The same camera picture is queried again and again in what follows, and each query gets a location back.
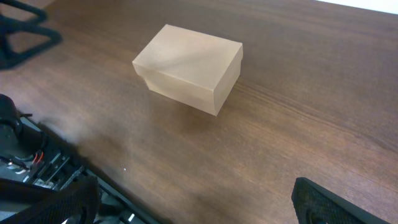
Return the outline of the brown cardboard box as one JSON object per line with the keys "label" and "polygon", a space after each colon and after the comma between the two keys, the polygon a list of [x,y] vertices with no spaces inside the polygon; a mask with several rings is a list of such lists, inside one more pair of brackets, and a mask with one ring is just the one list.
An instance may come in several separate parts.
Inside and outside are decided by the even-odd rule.
{"label": "brown cardboard box", "polygon": [[242,59],[240,42],[166,24],[132,64],[149,90],[216,116]]}

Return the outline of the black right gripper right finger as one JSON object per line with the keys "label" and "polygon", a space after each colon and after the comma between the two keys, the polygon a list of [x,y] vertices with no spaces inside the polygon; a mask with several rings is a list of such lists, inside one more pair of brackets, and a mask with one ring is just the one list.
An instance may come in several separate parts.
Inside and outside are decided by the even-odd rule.
{"label": "black right gripper right finger", "polygon": [[299,224],[387,224],[305,177],[295,180],[292,202]]}

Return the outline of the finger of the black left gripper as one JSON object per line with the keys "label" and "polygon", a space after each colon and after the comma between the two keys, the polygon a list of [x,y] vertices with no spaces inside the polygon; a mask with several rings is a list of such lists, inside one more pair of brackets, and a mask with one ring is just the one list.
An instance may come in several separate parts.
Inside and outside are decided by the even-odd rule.
{"label": "finger of the black left gripper", "polygon": [[43,9],[16,0],[1,4],[32,14],[26,20],[1,14],[1,70],[17,67],[62,41],[59,32],[41,26],[47,20]]}

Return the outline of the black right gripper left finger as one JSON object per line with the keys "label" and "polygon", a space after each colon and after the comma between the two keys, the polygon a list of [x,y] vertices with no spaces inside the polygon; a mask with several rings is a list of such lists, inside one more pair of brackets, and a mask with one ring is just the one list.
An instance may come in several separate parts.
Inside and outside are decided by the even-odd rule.
{"label": "black right gripper left finger", "polygon": [[85,177],[56,191],[1,179],[1,211],[15,212],[1,223],[63,223],[73,217],[93,223],[100,205],[95,177]]}

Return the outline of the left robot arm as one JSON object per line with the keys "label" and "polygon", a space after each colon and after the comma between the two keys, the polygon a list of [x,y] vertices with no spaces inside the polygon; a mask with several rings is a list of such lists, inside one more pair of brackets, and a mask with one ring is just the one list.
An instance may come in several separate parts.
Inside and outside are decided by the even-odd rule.
{"label": "left robot arm", "polygon": [[[30,12],[35,17],[20,21],[1,15],[1,70],[14,68],[28,59],[48,50],[61,42],[59,32],[41,27],[47,20],[45,11],[15,0],[1,0],[2,4]],[[23,52],[12,50],[8,36],[16,32],[28,32],[46,36],[48,41]],[[45,135],[21,121],[26,114],[20,114],[10,97],[1,95],[1,154],[12,157],[29,157],[41,150],[45,144]]]}

